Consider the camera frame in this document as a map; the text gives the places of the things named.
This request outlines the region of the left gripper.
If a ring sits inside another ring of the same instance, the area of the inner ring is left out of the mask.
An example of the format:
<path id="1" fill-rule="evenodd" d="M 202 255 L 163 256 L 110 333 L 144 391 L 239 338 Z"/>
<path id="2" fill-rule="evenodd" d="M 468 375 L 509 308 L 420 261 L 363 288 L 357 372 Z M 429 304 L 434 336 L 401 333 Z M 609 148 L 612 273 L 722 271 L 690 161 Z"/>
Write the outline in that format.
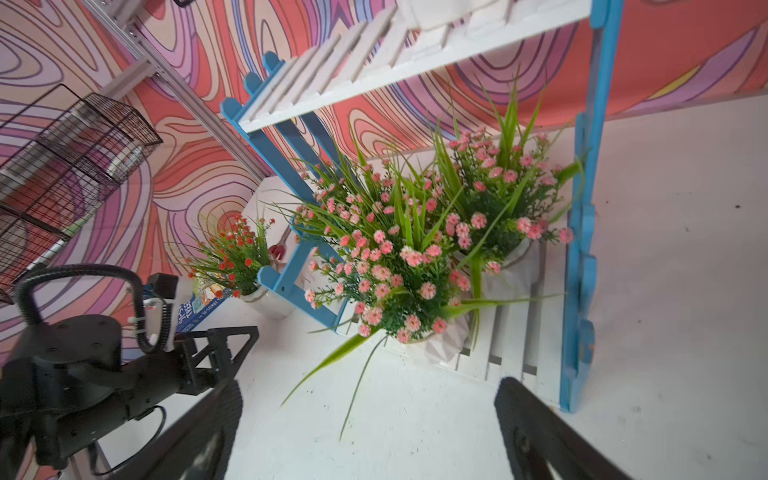
<path id="1" fill-rule="evenodd" d="M 31 443 L 40 464 L 65 467 L 166 398 L 233 380 L 258 339 L 257 326 L 185 332 L 174 350 L 123 363 L 122 329 L 111 317 L 27 323 L 2 368 L 2 470 L 20 470 Z"/>

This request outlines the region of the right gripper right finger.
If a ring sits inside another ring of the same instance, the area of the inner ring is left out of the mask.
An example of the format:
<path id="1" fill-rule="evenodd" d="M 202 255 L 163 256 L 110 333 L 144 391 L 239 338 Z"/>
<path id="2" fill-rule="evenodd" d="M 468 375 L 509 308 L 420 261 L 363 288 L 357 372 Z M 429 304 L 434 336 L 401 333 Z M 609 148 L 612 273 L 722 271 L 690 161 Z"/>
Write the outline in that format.
<path id="1" fill-rule="evenodd" d="M 516 479 L 626 479 L 628 475 L 513 377 L 494 400 Z"/>

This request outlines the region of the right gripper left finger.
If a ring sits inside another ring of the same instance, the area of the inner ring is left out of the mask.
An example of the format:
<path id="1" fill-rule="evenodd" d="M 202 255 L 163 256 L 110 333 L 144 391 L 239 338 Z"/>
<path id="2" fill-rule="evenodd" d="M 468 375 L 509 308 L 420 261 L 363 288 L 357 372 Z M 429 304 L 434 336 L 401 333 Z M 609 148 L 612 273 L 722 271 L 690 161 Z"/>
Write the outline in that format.
<path id="1" fill-rule="evenodd" d="M 242 410 L 238 383 L 228 380 L 218 385 L 112 477 L 223 479 Z"/>

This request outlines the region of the red flower pot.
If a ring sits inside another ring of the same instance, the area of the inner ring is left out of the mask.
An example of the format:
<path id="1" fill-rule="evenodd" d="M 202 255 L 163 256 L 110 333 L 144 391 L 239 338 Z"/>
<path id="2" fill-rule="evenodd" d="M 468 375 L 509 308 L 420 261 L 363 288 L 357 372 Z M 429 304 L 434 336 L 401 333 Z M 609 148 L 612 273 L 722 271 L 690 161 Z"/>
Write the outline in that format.
<path id="1" fill-rule="evenodd" d="M 273 224 L 272 219 L 235 215 L 192 246 L 192 255 L 185 259 L 189 275 L 212 288 L 217 297 L 238 299 L 267 319 L 287 317 L 293 307 L 258 279 L 264 268 L 278 269 L 267 239 Z"/>

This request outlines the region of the blue white slatted rack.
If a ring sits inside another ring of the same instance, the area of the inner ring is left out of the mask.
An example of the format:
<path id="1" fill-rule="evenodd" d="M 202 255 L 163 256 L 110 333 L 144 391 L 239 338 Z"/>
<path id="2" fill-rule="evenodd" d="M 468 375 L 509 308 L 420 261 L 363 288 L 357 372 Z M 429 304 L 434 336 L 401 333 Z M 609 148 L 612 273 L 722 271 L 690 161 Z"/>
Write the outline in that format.
<path id="1" fill-rule="evenodd" d="M 586 106 L 577 116 L 575 152 L 584 161 L 576 177 L 568 224 L 575 237 L 564 261 L 559 386 L 554 402 L 579 406 L 593 365 L 595 332 L 588 314 L 597 284 L 591 246 L 595 177 L 624 5 L 620 1 L 401 1 L 304 54 L 263 58 L 266 75 L 245 78 L 249 98 L 222 101 L 224 118 L 298 196 L 308 186 L 270 141 L 276 127 L 300 155 L 309 145 L 296 130 L 300 118 L 328 153 L 335 149 L 317 110 L 408 78 L 484 54 L 544 32 L 587 20 L 593 32 Z"/>

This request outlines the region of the pink flower pot back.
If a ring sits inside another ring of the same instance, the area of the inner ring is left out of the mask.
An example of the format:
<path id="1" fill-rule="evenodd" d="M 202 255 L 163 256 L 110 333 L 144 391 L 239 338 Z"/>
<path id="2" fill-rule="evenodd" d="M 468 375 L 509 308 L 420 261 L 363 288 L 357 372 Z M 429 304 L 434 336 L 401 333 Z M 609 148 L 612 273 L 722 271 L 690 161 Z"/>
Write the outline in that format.
<path id="1" fill-rule="evenodd" d="M 383 172 L 363 158 L 341 156 L 320 172 L 315 191 L 295 215 L 306 240 L 323 240 L 310 267 L 322 287 L 304 293 L 313 310 L 351 301 L 355 334 L 315 367 L 333 365 L 373 336 L 414 345 L 446 332 L 478 306 L 472 281 L 456 253 L 471 236 L 462 231 L 465 188 L 433 170 Z"/>

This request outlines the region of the pink flower pot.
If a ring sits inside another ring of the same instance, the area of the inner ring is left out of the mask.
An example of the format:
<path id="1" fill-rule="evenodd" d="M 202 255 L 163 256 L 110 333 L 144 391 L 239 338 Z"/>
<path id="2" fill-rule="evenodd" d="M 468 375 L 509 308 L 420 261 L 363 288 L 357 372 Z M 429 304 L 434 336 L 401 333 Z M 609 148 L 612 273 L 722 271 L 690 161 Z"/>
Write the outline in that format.
<path id="1" fill-rule="evenodd" d="M 323 240 L 310 267 L 322 287 L 304 293 L 313 310 L 351 301 L 355 334 L 315 367 L 333 365 L 373 336 L 414 345 L 446 332 L 478 306 L 472 281 L 456 253 L 471 236 L 462 231 L 465 188 L 433 170 L 383 172 L 363 158 L 341 156 L 320 172 L 315 191 L 295 215 L 306 240 Z"/>
<path id="2" fill-rule="evenodd" d="M 445 233 L 457 245 L 459 267 L 472 278 L 501 271 L 521 244 L 568 245 L 573 228 L 556 223 L 570 209 L 562 191 L 583 171 L 583 161 L 550 162 L 551 139 L 533 132 L 535 116 L 523 121 L 511 90 L 506 110 L 492 110 L 499 133 L 454 131 L 433 135 L 434 164 L 451 201 Z"/>

